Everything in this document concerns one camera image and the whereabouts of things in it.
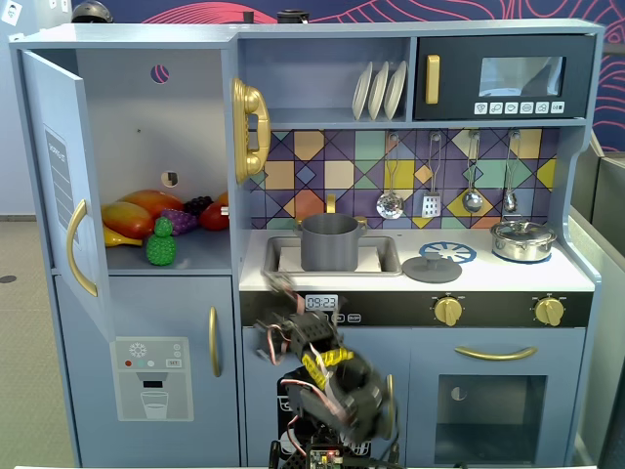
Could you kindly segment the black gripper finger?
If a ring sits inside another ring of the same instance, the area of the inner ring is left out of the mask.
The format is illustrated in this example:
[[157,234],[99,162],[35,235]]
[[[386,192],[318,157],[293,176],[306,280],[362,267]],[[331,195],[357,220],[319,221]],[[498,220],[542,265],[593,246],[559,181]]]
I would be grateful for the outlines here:
[[265,340],[258,343],[256,355],[272,365],[280,365],[289,352],[289,341]]
[[259,330],[268,331],[269,333],[272,333],[273,331],[276,331],[282,337],[283,341],[288,341],[289,340],[289,337],[285,334],[284,329],[282,328],[282,326],[277,324],[277,323],[265,323],[265,322],[263,322],[261,320],[256,320],[255,326]]

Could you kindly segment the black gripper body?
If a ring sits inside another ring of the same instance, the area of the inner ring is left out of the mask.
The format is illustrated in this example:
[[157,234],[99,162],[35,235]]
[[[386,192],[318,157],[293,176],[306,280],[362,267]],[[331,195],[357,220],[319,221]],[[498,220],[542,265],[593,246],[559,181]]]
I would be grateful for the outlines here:
[[314,357],[314,351],[324,353],[342,347],[342,339],[325,313],[308,312],[293,315],[285,323],[289,348],[297,357],[305,354]]

